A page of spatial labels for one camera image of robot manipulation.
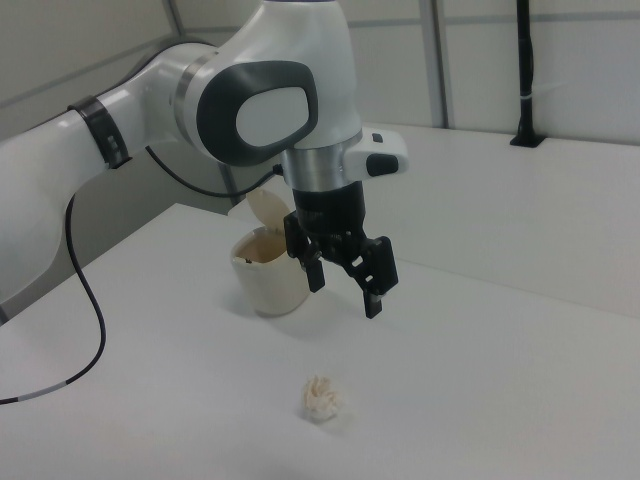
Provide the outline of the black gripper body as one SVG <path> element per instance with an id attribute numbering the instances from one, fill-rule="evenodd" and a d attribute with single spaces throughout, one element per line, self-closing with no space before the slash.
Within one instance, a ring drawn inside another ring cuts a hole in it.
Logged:
<path id="1" fill-rule="evenodd" d="M 293 191 L 299 223 L 322 258 L 341 265 L 348 237 L 366 237 L 362 183 L 325 192 Z"/>

